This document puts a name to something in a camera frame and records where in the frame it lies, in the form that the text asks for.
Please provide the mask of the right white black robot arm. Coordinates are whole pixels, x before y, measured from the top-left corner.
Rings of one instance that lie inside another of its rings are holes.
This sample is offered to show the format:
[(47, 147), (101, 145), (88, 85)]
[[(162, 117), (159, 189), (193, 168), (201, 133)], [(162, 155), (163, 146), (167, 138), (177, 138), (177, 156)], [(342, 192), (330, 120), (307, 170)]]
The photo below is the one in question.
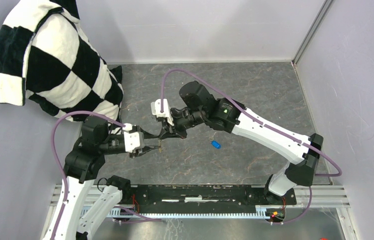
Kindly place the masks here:
[(259, 117), (237, 101), (214, 98), (197, 81), (184, 85), (179, 95), (186, 104), (182, 109), (170, 108), (167, 99), (151, 103), (152, 114), (162, 123), (161, 140), (184, 139), (187, 129), (205, 124), (215, 131), (251, 139), (277, 152), (288, 163), (271, 175), (265, 185), (263, 196), (270, 204), (278, 203), (295, 186), (312, 186), (324, 141), (321, 135), (289, 131)]

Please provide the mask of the black white checkered cloth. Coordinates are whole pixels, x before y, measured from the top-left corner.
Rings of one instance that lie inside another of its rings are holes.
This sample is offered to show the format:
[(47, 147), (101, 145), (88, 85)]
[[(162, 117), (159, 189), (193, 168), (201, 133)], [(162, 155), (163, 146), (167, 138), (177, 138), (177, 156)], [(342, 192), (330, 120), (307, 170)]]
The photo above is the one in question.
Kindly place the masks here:
[(0, 28), (0, 104), (26, 100), (47, 114), (119, 119), (122, 67), (109, 68), (80, 25), (74, 0), (21, 0)]

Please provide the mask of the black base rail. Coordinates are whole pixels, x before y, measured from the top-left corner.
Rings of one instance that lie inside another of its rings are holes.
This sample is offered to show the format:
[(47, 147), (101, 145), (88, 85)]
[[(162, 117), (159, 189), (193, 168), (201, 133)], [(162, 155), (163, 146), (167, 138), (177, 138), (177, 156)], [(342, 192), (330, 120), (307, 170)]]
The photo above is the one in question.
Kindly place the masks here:
[(263, 185), (133, 185), (121, 205), (139, 207), (141, 214), (246, 214), (256, 206), (293, 206), (293, 189), (272, 197)]

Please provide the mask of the blue tagged key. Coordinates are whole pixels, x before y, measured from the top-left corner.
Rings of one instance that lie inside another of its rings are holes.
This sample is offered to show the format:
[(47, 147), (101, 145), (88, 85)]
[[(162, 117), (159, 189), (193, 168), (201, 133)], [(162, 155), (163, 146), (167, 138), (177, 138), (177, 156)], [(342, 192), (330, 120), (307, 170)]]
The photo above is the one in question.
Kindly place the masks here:
[(209, 137), (209, 141), (211, 142), (211, 145), (216, 148), (216, 149), (220, 149), (221, 148), (221, 145), (215, 140), (215, 135), (216, 133), (213, 133), (210, 137)]

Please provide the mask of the aluminium corner profile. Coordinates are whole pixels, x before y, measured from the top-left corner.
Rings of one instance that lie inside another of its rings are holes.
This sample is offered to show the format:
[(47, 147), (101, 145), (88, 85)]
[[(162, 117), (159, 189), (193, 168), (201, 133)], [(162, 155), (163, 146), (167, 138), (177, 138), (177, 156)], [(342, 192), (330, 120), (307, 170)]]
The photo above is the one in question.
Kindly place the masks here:
[(308, 48), (309, 44), (311, 43), (312, 39), (314, 38), (315, 34), (317, 33), (320, 25), (322, 24), (323, 20), (325, 19), (327, 13), (329, 12), (334, 0), (325, 0), (318, 11), (311, 27), (309, 28), (308, 32), (306, 33), (301, 45), (299, 46), (298, 51), (296, 52), (294, 58), (292, 59), (292, 65), (294, 67), (297, 66), (301, 58), (303, 57), (306, 49)]

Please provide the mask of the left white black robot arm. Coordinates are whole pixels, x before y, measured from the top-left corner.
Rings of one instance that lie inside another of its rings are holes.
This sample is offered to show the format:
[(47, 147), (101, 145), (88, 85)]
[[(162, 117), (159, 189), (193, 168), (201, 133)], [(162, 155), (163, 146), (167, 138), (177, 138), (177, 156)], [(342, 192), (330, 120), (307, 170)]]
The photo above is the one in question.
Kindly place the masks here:
[(120, 123), (102, 114), (79, 110), (60, 117), (51, 133), (51, 148), (56, 156), (55, 132), (68, 117), (85, 117), (81, 136), (76, 140), (64, 164), (55, 157), (62, 173), (62, 188), (57, 208), (44, 235), (45, 240), (91, 240), (112, 209), (119, 204), (132, 204), (125, 212), (139, 215), (139, 203), (131, 188), (130, 180), (111, 176), (92, 207), (81, 214), (90, 188), (97, 180), (99, 170), (105, 164), (106, 155), (129, 154), (139, 157), (157, 145), (146, 146), (145, 139), (158, 136), (144, 131), (137, 125)]

